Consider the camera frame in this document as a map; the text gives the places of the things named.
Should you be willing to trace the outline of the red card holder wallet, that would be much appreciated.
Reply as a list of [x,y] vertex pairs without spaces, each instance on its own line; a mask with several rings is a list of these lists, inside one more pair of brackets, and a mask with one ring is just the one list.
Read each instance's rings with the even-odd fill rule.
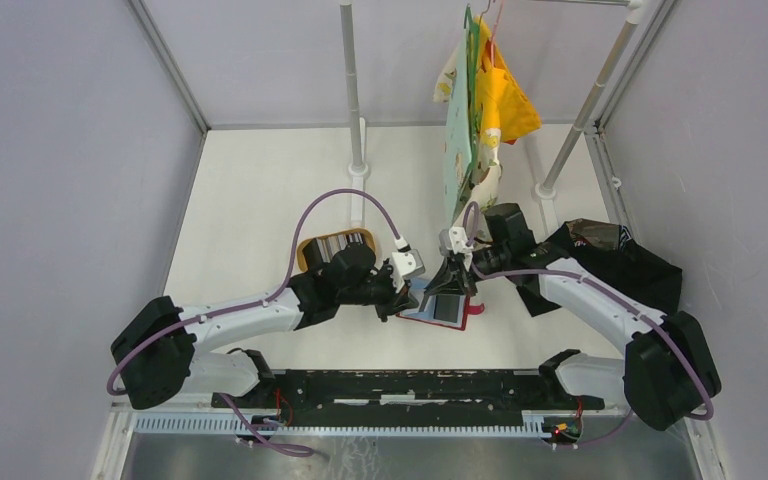
[[410,293],[419,301],[419,306],[400,312],[398,318],[465,331],[471,317],[484,313],[485,304],[479,297],[453,294],[429,296],[425,293],[429,283],[425,278],[412,281]]

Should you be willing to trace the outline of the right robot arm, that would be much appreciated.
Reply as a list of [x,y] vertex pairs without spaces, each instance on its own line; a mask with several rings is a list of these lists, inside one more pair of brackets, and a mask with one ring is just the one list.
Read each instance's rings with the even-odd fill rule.
[[428,295],[472,296],[504,279],[531,316],[566,310],[617,350],[615,359],[573,349],[547,360],[537,382],[545,405],[596,397],[658,431],[712,419],[722,383],[701,323],[679,308],[682,272],[622,226],[577,219],[538,240],[515,203],[469,206],[439,246]]

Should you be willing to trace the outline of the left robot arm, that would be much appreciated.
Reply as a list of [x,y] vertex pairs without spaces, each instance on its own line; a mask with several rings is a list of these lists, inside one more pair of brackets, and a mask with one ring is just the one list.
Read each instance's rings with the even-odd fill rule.
[[223,348],[271,333],[294,332],[333,319],[344,305],[372,306],[386,321],[418,307],[413,278],[425,266],[405,247],[378,264],[372,249],[351,243],[330,260],[291,276],[276,297],[180,307],[168,296],[150,300],[112,342],[116,363],[107,389],[136,410],[158,407],[180,393],[220,393],[250,407],[274,394],[273,374],[253,350]]

